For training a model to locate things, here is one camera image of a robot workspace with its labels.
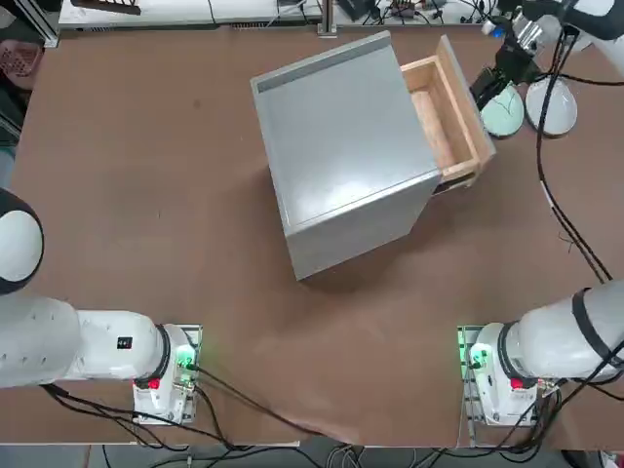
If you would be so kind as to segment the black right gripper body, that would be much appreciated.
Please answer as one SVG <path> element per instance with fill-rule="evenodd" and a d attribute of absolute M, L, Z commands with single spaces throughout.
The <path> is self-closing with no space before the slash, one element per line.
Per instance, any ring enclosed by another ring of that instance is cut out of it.
<path fill-rule="evenodd" d="M 539 67 L 516 42 L 505 41 L 495 54 L 495 69 L 506 82 L 531 83 L 539 74 Z"/>

